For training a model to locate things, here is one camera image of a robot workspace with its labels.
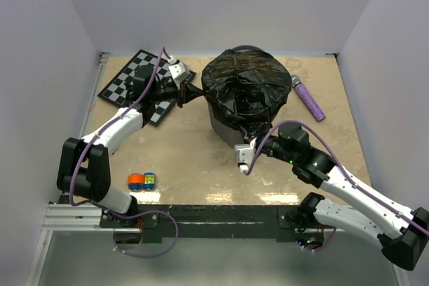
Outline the grey plastic trash bin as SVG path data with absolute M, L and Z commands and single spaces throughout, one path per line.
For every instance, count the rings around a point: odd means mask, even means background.
M 263 51 L 261 48 L 251 45 L 240 45 L 232 48 L 231 50 L 233 52 Z M 234 148 L 235 145 L 244 144 L 242 132 L 229 128 L 228 126 L 218 121 L 215 118 L 213 108 L 210 104 L 208 104 L 208 114 L 210 119 L 210 125 L 213 131 L 224 143 L 226 143 L 231 148 Z

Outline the black plastic trash bag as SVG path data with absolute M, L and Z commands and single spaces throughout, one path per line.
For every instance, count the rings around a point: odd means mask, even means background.
M 222 124 L 244 138 L 267 133 L 287 103 L 292 77 L 284 65 L 266 51 L 225 50 L 201 72 L 207 104 Z

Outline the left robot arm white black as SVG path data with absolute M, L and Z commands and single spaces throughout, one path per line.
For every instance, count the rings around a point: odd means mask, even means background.
M 190 71 L 183 62 L 169 66 L 169 76 L 158 78 L 156 67 L 140 66 L 125 85 L 124 108 L 96 131 L 81 139 L 69 138 L 62 146 L 57 187 L 69 197 L 81 197 L 115 213 L 124 227 L 139 219 L 136 199 L 117 189 L 111 181 L 109 158 L 134 132 L 147 125 L 156 104 L 175 100 L 178 106 L 202 96 L 190 83 Z

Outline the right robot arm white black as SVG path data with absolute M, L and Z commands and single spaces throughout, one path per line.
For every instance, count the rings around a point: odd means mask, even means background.
M 345 202 L 341 206 L 310 194 L 298 212 L 303 226 L 319 223 L 340 228 L 380 246 L 384 257 L 397 267 L 414 270 L 428 244 L 428 211 L 404 206 L 362 182 L 326 143 L 323 150 L 313 147 L 309 136 L 314 134 L 300 121 L 282 121 L 265 136 L 254 135 L 236 145 L 235 161 L 245 175 L 251 174 L 261 154 L 289 163 L 299 180 Z

